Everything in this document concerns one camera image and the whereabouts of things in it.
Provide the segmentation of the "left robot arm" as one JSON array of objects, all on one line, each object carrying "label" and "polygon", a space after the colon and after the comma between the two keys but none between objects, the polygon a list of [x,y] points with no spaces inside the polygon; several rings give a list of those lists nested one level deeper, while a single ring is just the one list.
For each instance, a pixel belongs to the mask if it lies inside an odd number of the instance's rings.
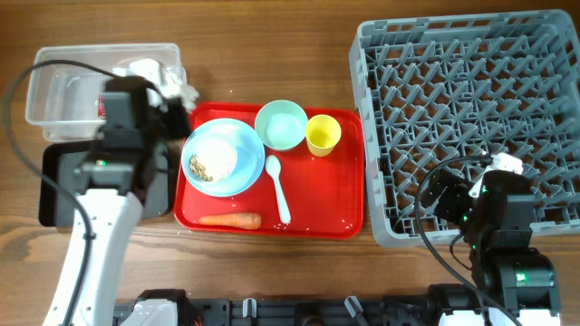
[{"label": "left robot arm", "polygon": [[126,247],[158,172],[157,149],[190,134],[197,97],[188,84],[157,86],[140,76],[105,82],[106,121],[73,171],[71,241],[44,324],[111,323]]}]

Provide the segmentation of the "yellow plastic cup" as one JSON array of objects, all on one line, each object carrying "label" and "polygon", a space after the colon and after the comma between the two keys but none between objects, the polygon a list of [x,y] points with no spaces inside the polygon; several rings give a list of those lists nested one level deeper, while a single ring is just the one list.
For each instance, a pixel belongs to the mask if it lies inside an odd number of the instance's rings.
[{"label": "yellow plastic cup", "polygon": [[306,125],[305,139],[310,152],[317,157],[330,154],[342,136],[339,122],[329,115],[315,115]]}]

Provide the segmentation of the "white tissue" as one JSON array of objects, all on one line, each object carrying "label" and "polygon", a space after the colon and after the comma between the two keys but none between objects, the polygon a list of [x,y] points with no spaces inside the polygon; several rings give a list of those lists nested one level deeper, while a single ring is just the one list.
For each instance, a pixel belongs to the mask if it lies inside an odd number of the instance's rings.
[{"label": "white tissue", "polygon": [[187,113],[193,112],[197,107],[199,92],[191,85],[182,81],[173,72],[162,74],[159,90],[164,98],[179,98]]}]

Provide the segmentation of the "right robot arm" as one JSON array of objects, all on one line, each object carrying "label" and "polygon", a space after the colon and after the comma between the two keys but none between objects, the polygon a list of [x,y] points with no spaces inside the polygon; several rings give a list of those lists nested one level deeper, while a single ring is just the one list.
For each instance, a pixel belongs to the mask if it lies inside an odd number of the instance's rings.
[{"label": "right robot arm", "polygon": [[449,172],[432,171],[418,189],[419,200],[434,205],[434,215],[459,228],[470,246],[472,280],[463,283],[496,308],[492,321],[516,317],[526,325],[558,325],[561,302],[551,261],[530,245],[536,205],[531,182],[516,172],[483,174],[478,195]]}]

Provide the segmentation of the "red snack wrapper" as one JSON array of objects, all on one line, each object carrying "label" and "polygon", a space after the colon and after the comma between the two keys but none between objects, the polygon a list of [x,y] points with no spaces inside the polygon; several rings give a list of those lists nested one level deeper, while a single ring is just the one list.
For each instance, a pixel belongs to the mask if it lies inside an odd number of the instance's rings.
[{"label": "red snack wrapper", "polygon": [[102,120],[105,120],[106,119],[106,110],[104,108],[104,99],[103,99],[102,95],[100,95],[98,97],[97,109],[98,109],[98,117]]}]

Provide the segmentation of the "small light blue bowl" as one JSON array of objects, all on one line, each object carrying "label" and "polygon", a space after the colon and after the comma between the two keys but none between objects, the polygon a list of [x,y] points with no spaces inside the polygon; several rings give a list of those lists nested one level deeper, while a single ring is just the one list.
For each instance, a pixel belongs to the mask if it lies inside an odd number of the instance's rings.
[{"label": "small light blue bowl", "polygon": [[214,178],[213,182],[206,183],[215,183],[228,178],[237,165],[237,150],[233,145],[221,139],[197,143],[190,158],[193,155],[198,155],[200,163]]}]

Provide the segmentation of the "mint green bowl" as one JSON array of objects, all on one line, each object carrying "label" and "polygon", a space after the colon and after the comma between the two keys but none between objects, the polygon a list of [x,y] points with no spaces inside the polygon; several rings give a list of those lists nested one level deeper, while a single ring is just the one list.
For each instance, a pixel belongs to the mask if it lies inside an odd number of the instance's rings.
[{"label": "mint green bowl", "polygon": [[255,131],[270,149],[288,151],[305,139],[305,110],[293,101],[268,102],[255,117]]}]

